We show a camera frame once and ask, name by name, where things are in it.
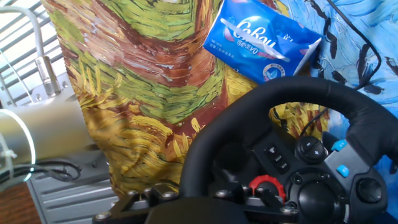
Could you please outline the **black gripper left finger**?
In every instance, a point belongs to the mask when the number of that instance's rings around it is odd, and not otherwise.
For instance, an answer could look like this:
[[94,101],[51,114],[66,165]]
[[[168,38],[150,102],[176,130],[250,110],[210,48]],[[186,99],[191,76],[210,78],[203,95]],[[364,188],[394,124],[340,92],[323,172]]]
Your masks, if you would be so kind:
[[118,201],[112,202],[108,211],[97,213],[92,218],[92,224],[145,223],[153,208],[178,198],[178,193],[167,184],[155,184],[143,192],[130,190]]

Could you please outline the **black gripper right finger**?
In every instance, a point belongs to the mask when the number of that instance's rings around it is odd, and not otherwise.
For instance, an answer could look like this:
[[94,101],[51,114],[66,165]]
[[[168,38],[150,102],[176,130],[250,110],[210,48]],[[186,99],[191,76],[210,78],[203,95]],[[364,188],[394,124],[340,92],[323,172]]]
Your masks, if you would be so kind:
[[285,205],[276,192],[264,187],[250,187],[239,182],[228,182],[213,197],[232,202],[254,223],[298,223],[299,210]]

